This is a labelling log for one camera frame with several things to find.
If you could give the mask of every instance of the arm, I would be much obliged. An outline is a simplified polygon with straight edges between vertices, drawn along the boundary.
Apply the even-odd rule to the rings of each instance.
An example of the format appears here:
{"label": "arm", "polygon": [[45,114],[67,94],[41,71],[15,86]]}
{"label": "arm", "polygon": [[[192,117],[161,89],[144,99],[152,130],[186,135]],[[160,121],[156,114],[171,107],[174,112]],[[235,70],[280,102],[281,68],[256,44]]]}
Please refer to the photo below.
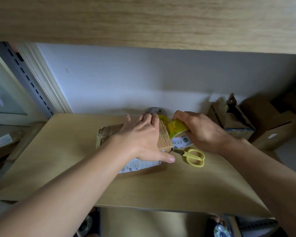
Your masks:
{"label": "arm", "polygon": [[90,158],[83,159],[0,217],[1,236],[73,236],[117,173],[131,159],[174,162],[157,148],[158,115],[126,123]]}
{"label": "arm", "polygon": [[289,236],[296,236],[296,172],[259,151],[248,141],[235,139],[207,116],[177,111],[190,129],[187,135],[201,150],[224,157],[248,182]]}

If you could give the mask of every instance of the glass panel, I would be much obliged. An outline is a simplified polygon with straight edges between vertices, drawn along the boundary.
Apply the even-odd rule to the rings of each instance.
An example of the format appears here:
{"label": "glass panel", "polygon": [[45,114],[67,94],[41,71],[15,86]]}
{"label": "glass panel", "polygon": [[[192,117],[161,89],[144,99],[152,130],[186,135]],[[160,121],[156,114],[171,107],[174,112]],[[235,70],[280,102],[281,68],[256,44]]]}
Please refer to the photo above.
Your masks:
{"label": "glass panel", "polygon": [[0,113],[26,114],[13,97],[1,85],[0,100],[3,103],[3,106],[0,105]]}

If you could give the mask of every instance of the person's left hand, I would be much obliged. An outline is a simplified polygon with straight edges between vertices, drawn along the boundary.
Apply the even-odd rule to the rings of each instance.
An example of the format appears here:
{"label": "person's left hand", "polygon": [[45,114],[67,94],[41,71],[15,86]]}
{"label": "person's left hand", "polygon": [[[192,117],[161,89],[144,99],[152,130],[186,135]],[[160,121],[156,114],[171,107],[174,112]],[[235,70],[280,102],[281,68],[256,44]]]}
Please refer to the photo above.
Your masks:
{"label": "person's left hand", "polygon": [[173,163],[174,156],[158,150],[159,118],[153,115],[140,115],[136,122],[131,122],[129,114],[125,115],[125,123],[121,131],[115,135],[114,143],[126,149],[131,158],[148,161],[164,161]]}

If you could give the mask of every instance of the hand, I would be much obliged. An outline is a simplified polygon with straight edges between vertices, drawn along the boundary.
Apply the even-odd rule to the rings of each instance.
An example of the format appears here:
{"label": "hand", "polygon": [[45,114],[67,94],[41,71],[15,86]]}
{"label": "hand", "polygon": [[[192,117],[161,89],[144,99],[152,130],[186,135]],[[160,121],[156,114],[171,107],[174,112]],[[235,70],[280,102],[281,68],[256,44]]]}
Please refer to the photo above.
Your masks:
{"label": "hand", "polygon": [[189,127],[190,131],[186,134],[194,145],[204,151],[219,154],[221,148],[233,138],[204,114],[176,111],[173,119],[179,119]]}
{"label": "hand", "polygon": [[158,150],[159,118],[153,115],[140,115],[136,122],[131,122],[128,114],[125,115],[125,123],[121,131],[115,135],[114,143],[127,149],[131,159],[164,161],[173,163],[174,156]]}

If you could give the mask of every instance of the person's right arm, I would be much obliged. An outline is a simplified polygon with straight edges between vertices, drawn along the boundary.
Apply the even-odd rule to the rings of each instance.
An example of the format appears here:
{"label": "person's right arm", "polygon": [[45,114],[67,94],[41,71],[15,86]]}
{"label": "person's right arm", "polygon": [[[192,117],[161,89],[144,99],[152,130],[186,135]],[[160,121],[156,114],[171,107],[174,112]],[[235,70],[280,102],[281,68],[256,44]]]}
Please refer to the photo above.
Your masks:
{"label": "person's right arm", "polygon": [[227,134],[207,116],[176,111],[173,119],[190,129],[187,135],[201,150],[224,157],[248,182],[289,236],[296,236],[296,172],[248,141]]}

